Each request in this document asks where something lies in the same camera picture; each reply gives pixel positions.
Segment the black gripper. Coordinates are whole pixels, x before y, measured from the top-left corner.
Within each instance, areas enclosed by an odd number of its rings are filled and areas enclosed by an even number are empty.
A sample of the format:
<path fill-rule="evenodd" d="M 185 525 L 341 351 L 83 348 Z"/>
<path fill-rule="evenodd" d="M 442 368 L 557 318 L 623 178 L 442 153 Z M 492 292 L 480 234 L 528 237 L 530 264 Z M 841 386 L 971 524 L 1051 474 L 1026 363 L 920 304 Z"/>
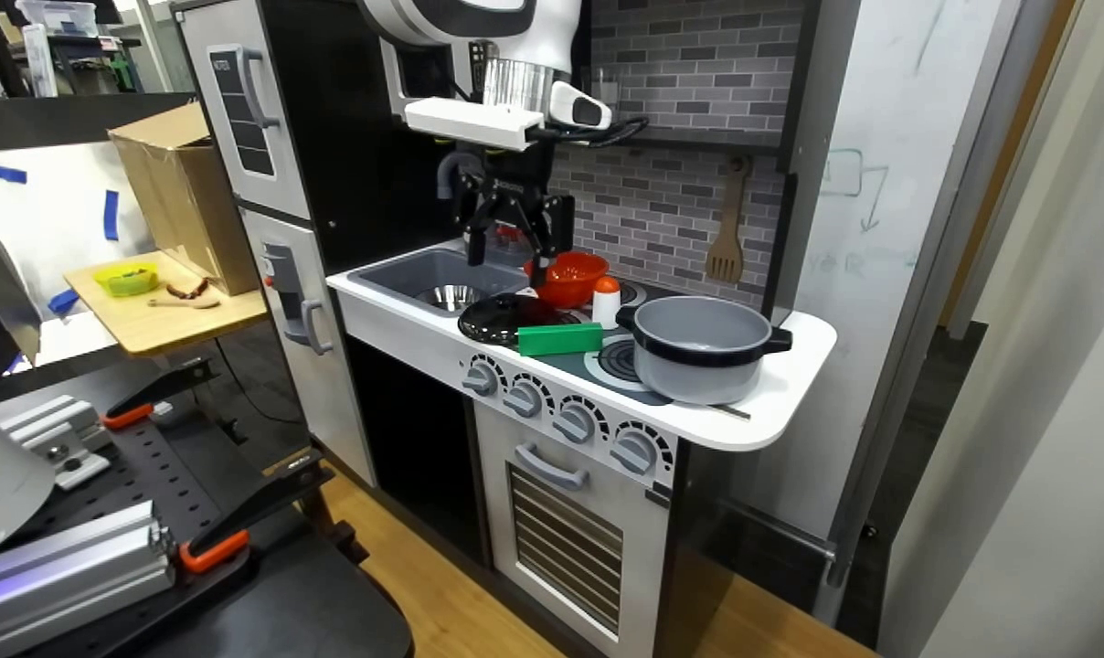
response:
<path fill-rule="evenodd" d="M 497 191 L 497 205 L 491 213 L 488 234 L 497 222 L 510 222 L 528 237 L 533 261 L 567 252 L 574 245 L 574 198 L 547 187 L 552 149 L 530 146 L 523 153 L 510 153 L 510 149 L 475 149 L 475 153 L 488 157 Z M 464 247 L 472 268 L 488 261 L 488 240 Z"/>

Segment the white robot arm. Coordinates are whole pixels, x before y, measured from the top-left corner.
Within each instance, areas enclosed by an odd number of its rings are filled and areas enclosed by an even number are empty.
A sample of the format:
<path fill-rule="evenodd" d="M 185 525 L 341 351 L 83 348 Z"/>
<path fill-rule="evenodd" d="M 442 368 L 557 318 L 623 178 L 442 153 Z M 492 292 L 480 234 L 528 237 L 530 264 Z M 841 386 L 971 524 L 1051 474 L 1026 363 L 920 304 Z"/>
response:
<path fill-rule="evenodd" d="M 594 146 L 616 111 L 574 79 L 586 0 L 356 0 L 388 53 L 393 113 L 445 139 L 435 198 L 480 264 L 512 222 L 533 261 L 567 247 L 547 191 L 559 141 Z"/>

